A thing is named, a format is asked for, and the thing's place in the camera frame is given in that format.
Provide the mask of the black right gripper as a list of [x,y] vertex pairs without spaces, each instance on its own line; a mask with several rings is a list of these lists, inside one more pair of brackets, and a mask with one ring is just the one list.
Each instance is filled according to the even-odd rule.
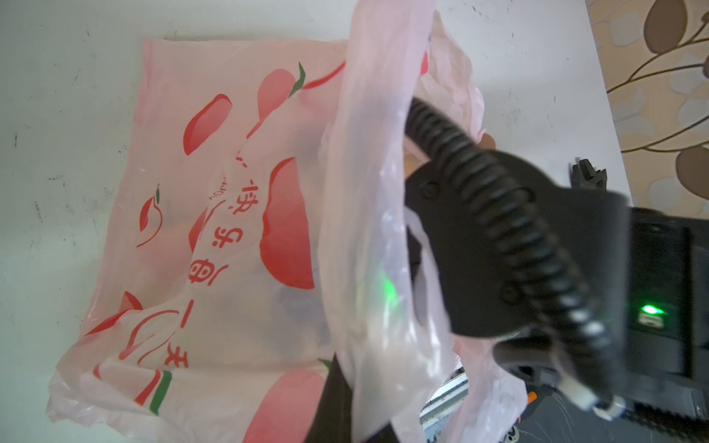
[[607,170],[577,159],[571,189],[513,155],[500,152],[497,160],[514,178],[518,204],[535,212],[500,239],[433,164],[405,182],[405,204],[427,235],[452,331],[497,338],[537,329],[539,308],[557,309],[565,293],[578,291],[609,335],[623,339],[631,211],[624,195],[606,191]]

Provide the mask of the pink plastic bag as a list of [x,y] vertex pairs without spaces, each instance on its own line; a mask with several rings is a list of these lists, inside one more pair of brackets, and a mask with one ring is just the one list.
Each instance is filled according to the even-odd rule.
[[462,363],[452,442],[526,407],[488,340],[452,332],[430,230],[404,206],[428,159],[415,96],[478,140],[470,58],[432,1],[361,1],[345,41],[147,40],[132,144],[92,304],[48,416],[149,442],[301,442],[325,378],[354,386],[352,440],[425,438]]

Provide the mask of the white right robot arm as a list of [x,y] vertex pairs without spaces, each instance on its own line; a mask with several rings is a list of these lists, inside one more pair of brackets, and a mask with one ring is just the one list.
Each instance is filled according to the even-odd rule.
[[[631,208],[583,159],[560,188],[532,164],[499,161],[537,205],[611,321],[628,370],[624,418],[687,442],[708,439],[708,223]],[[548,336],[500,253],[426,164],[405,183],[439,268],[452,331],[501,339],[500,365],[547,394],[559,377]]]

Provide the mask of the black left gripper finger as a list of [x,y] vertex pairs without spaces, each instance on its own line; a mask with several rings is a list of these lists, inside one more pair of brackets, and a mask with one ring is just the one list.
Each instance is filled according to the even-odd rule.
[[352,400],[353,391],[345,379],[337,357],[334,356],[305,442],[356,442],[352,431]]

